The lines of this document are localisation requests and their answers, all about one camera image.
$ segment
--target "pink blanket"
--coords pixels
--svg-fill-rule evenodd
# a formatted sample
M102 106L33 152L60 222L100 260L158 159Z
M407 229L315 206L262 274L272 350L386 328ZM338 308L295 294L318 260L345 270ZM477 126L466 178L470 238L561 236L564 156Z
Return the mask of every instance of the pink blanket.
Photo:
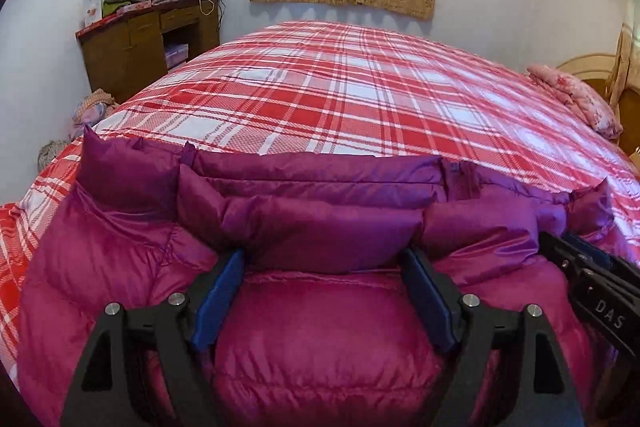
M622 134L622 126L600 95L580 78L548 66L527 68L531 81L548 95L556 98L580 120L607 140Z

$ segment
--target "gray furry object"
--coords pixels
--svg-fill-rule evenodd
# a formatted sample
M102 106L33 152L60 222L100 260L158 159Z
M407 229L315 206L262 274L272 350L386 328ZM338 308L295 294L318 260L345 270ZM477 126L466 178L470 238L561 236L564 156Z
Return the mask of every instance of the gray furry object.
M42 172L70 143L71 142L65 140L52 140L40 149L40 154L38 154L38 171Z

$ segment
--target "folded purple jacket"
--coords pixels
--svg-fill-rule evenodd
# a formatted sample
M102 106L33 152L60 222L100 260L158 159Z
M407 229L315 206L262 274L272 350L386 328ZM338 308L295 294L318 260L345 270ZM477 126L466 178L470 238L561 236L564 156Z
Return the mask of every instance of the folded purple jacket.
M412 425L448 363L396 267L414 243L489 305L541 305L586 406L605 346L537 255L542 230L625 254L606 182L551 194L437 156L210 153L88 130L22 291L20 389L57 425L108 302L158 304L242 247L250 270L203 363L229 424ZM149 370L168 408L155 357Z

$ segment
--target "green cloth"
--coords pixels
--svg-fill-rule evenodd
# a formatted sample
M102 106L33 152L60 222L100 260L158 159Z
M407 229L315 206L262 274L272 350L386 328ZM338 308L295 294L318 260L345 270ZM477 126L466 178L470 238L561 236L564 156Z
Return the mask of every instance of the green cloth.
M111 15L112 13L116 13L116 10L120 8L120 6L126 6L127 4L131 4L131 1L124 2L103 2L102 3L102 16L106 17L107 15Z

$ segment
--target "bed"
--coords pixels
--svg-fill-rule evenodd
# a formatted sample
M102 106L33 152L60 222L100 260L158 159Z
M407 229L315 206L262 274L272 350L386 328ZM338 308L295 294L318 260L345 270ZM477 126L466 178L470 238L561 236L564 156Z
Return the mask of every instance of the bed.
M607 178L616 222L640 259L640 183L622 150L524 76L412 36L327 22L270 26L168 74L96 131L216 152L436 154L551 191ZM76 140L25 197L0 208L0 359L16 383L20 288L81 150Z

